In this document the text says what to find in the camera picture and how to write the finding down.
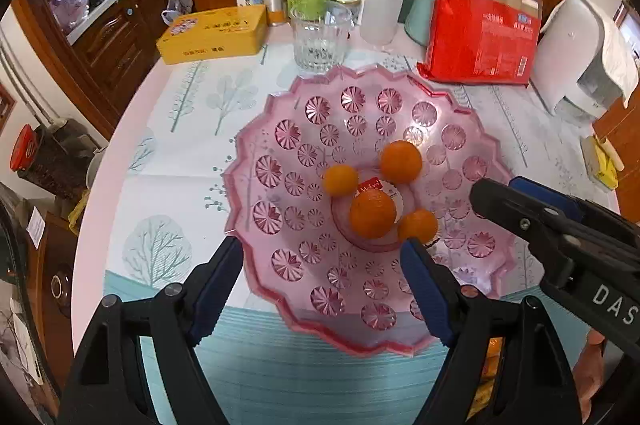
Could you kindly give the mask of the person's right hand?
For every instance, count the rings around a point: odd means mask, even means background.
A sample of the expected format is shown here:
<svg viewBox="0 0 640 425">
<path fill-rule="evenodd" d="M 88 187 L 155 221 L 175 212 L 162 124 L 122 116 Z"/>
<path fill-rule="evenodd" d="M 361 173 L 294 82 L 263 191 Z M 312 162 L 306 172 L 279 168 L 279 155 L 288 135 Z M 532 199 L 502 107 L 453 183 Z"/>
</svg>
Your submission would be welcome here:
<svg viewBox="0 0 640 425">
<path fill-rule="evenodd" d="M 591 329 L 587 334 L 586 344 L 573 369 L 574 382 L 583 422 L 588 419 L 591 412 L 592 397 L 603 384 L 604 346 L 605 337 L 598 331 Z"/>
</svg>

